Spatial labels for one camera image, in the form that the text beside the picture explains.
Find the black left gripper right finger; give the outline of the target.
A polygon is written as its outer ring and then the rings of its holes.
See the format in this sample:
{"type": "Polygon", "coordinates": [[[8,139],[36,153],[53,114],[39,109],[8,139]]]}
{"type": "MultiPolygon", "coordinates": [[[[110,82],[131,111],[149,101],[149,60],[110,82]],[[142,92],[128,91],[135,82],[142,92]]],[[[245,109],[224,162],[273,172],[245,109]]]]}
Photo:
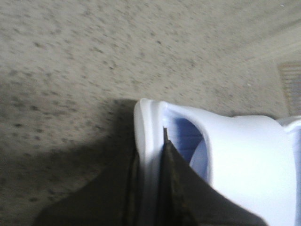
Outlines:
{"type": "Polygon", "coordinates": [[[264,226],[259,216],[231,202],[201,179],[164,129],[157,204],[158,226],[264,226]]]}

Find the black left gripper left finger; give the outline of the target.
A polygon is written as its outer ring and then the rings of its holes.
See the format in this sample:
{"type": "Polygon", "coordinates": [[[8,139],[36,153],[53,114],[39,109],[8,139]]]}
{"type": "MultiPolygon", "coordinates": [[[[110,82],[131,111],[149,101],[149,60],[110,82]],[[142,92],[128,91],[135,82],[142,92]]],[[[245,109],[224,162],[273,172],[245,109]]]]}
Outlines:
{"type": "Polygon", "coordinates": [[[138,153],[121,151],[91,182],[44,208],[34,226],[135,226],[138,153]]]}

